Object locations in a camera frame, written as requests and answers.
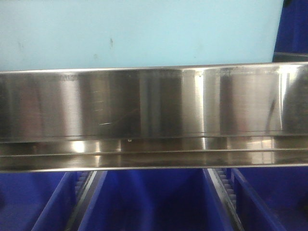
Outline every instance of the reflective metal surface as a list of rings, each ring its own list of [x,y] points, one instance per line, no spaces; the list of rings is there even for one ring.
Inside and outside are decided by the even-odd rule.
[[[273,62],[308,62],[308,54],[276,52]]]
[[[308,63],[0,73],[0,170],[307,165]]]

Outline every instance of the blue storage bin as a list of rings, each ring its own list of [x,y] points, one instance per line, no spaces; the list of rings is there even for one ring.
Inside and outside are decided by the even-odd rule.
[[[79,231],[232,231],[207,171],[106,172]]]
[[[237,213],[246,231],[308,230],[308,168],[233,169]]]
[[[0,174],[0,230],[63,230],[76,181],[76,172]]]

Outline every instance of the stainless steel shelf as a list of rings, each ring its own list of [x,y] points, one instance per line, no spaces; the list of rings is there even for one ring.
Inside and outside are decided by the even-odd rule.
[[[0,171],[308,165],[308,62],[0,72]]]

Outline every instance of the scratch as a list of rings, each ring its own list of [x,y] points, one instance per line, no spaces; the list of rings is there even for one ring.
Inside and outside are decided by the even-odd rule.
[[[103,123],[103,124],[100,124],[100,125],[107,125],[107,124],[112,124],[112,123]]]

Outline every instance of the stainless steel rail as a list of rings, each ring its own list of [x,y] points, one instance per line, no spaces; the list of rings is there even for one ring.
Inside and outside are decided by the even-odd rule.
[[[308,165],[308,63],[0,72],[0,171]]]

